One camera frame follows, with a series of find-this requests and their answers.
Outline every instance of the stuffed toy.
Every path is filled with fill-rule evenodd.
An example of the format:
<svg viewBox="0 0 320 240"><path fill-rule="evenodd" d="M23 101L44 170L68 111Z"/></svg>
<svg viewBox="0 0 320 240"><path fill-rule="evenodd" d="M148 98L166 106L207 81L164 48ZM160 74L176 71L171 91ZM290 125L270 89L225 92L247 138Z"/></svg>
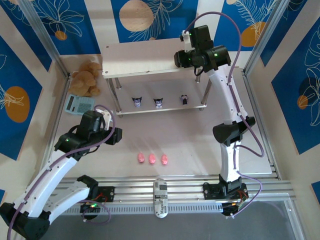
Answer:
<svg viewBox="0 0 320 240"><path fill-rule="evenodd" d="M97 87L96 78L99 76L101 66L99 63L85 61L79 67L79 71L72 74L69 93L81 96L92 97L100 94L100 89Z"/></svg>

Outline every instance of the orange dot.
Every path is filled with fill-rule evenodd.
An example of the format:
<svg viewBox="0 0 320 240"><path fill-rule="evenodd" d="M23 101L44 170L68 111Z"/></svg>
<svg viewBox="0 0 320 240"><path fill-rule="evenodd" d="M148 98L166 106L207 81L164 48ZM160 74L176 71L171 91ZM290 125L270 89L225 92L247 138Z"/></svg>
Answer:
<svg viewBox="0 0 320 240"><path fill-rule="evenodd" d="M60 30L56 31L54 35L57 39L61 41L64 41L67 39L67 34L65 34L63 31L60 31Z"/></svg>
<svg viewBox="0 0 320 240"><path fill-rule="evenodd" d="M262 33L266 23L264 21L257 22L247 27L241 34L243 47L254 47Z"/></svg>
<svg viewBox="0 0 320 240"><path fill-rule="evenodd" d="M305 109L308 106L308 98L305 95L301 95L298 97L297 104L300 109Z"/></svg>
<svg viewBox="0 0 320 240"><path fill-rule="evenodd" d="M12 86L6 91L6 94L12 96L7 97L9 102L5 104L6 114L12 121L23 123L27 119L30 110L28 93L22 87Z"/></svg>

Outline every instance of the small figurine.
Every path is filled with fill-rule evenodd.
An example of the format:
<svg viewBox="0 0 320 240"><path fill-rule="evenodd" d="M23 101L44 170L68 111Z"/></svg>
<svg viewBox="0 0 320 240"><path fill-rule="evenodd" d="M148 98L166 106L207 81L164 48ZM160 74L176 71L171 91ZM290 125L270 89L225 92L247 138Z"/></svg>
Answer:
<svg viewBox="0 0 320 240"><path fill-rule="evenodd" d="M182 105L188 104L188 96L187 95L181 95Z"/></svg>
<svg viewBox="0 0 320 240"><path fill-rule="evenodd" d="M145 161L145 155L142 152L138 154L138 162L143 163Z"/></svg>
<svg viewBox="0 0 320 240"><path fill-rule="evenodd" d="M162 163L163 165L167 165L167 163L168 163L168 156L167 156L167 155L165 155L165 154L162 155L162 157L161 157L161 163Z"/></svg>
<svg viewBox="0 0 320 240"><path fill-rule="evenodd" d="M164 98L153 99L157 109L162 108L162 101Z"/></svg>
<svg viewBox="0 0 320 240"><path fill-rule="evenodd" d="M153 153L151 153L149 155L149 163L150 164L154 164L156 162L156 155L154 155Z"/></svg>
<svg viewBox="0 0 320 240"><path fill-rule="evenodd" d="M133 100L134 106L135 106L136 108L139 108L139 107L141 106L142 96L139 97L139 98L133 98L133 97L132 97L132 100Z"/></svg>

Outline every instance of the gray calculator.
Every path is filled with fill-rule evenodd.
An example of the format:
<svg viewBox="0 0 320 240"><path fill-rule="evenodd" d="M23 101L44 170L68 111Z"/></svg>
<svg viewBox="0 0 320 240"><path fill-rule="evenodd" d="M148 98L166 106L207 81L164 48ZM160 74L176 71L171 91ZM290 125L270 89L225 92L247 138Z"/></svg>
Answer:
<svg viewBox="0 0 320 240"><path fill-rule="evenodd" d="M86 111L94 109L95 99L87 96L76 96L70 94L64 110L70 114L83 115Z"/></svg>

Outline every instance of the pink object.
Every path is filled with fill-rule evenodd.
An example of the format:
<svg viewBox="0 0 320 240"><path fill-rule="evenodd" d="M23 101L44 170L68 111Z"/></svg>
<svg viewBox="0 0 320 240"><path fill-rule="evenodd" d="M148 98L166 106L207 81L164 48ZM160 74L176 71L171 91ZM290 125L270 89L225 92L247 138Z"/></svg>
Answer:
<svg viewBox="0 0 320 240"><path fill-rule="evenodd" d="M161 163L162 163L163 165L167 165L167 163L168 163L168 156L167 156L167 155L165 155L165 154L162 155L162 157L161 157Z"/></svg>
<svg viewBox="0 0 320 240"><path fill-rule="evenodd" d="M153 153L151 153L149 155L149 163L154 164L155 162L156 162L156 156Z"/></svg>
<svg viewBox="0 0 320 240"><path fill-rule="evenodd" d="M145 155L142 152L140 152L138 154L138 162L143 163L144 161L145 161Z"/></svg>

